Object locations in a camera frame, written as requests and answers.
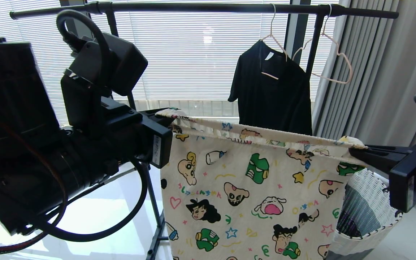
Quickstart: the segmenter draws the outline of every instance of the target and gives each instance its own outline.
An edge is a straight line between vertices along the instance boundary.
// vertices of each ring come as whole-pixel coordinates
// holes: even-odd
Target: gray curtain
[[[321,80],[313,111],[314,135],[359,138],[366,144],[416,143],[416,0],[351,1],[350,7],[396,10],[396,20],[348,17],[341,51],[354,76],[349,84]],[[324,73],[342,81],[348,68],[332,58]]]

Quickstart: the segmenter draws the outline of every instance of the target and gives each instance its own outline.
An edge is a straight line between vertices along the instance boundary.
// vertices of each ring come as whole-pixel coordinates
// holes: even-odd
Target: cloth
[[[284,53],[271,49],[263,41],[255,43],[238,58],[228,101],[236,99],[242,125],[312,135],[306,73],[289,57],[286,59]]]
[[[161,170],[170,246],[178,260],[324,259],[348,178],[361,161],[334,141],[187,117],[175,118]]]

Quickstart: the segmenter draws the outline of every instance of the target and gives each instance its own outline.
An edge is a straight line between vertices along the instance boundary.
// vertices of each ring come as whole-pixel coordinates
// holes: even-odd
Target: tile floor
[[[130,167],[124,165],[122,170]],[[159,208],[162,209],[160,176],[151,170],[152,183]],[[71,206],[59,227],[70,232],[98,232],[125,217],[137,201],[140,186],[137,173],[131,173],[79,199]],[[144,260],[156,228],[152,204],[147,200],[137,216],[123,229],[94,242],[66,242],[47,236],[26,250],[0,255],[0,260]],[[0,226],[0,245],[26,240],[9,236]],[[168,242],[162,242],[157,260],[171,260]],[[416,209],[375,248],[365,260],[416,260]]]

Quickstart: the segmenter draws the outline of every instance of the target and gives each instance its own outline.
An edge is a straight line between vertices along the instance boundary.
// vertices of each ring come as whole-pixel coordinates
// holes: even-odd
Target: black metal clothes rack
[[[25,17],[35,17],[43,15],[53,15],[61,10],[78,10],[80,12],[88,12],[94,14],[106,14],[110,31],[113,35],[118,36],[117,21],[114,12],[205,12],[205,13],[274,13],[274,7],[270,4],[223,4],[223,3],[113,3],[113,2],[91,2],[84,5],[63,6],[55,8],[45,8],[38,10],[23,10],[10,12],[12,19],[17,20]],[[312,44],[310,48],[309,58],[306,65],[306,76],[311,77],[312,67],[319,44],[320,31],[324,23],[325,16],[332,17],[341,15],[365,16],[375,18],[395,19],[399,16],[397,12],[384,10],[367,10],[359,8],[348,8],[341,5],[275,5],[276,13],[299,13],[314,14],[316,21],[314,24],[314,32],[312,35]],[[128,95],[129,106],[136,109],[132,93]],[[153,213],[157,221],[157,229],[152,239],[150,249],[147,252],[147,260],[154,260],[160,241],[168,240],[163,237],[165,225],[165,217],[159,213],[155,194],[153,192],[152,182],[147,169],[148,193],[152,202]]]

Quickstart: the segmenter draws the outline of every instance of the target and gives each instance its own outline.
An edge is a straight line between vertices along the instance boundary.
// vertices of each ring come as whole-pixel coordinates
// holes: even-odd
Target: white and gray basket
[[[355,173],[346,185],[337,232],[327,260],[366,257],[402,219],[389,204],[386,185],[367,169]]]

